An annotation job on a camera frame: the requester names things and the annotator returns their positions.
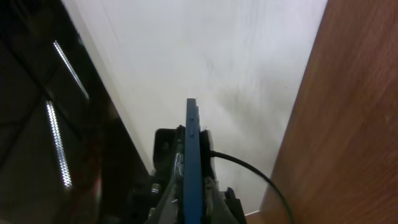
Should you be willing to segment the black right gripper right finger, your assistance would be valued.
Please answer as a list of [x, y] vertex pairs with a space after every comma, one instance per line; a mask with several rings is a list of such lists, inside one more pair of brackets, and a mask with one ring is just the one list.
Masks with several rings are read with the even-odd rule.
[[201, 172], [204, 192], [203, 223], [246, 224], [240, 199], [234, 190], [227, 187], [220, 190], [214, 169], [213, 141], [209, 130], [200, 133]]

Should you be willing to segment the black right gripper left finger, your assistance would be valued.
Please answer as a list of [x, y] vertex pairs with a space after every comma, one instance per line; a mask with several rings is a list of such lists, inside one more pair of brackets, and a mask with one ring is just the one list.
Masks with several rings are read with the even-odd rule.
[[183, 158], [185, 127], [155, 132], [154, 174], [150, 184], [150, 206], [146, 223], [178, 224], [183, 215]]

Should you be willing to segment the blue Galaxy smartphone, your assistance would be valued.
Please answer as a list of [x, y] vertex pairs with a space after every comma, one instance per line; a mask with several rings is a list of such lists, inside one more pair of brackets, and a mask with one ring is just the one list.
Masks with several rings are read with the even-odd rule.
[[201, 174], [200, 120], [197, 100], [187, 99], [183, 172], [184, 224], [201, 224], [203, 184]]

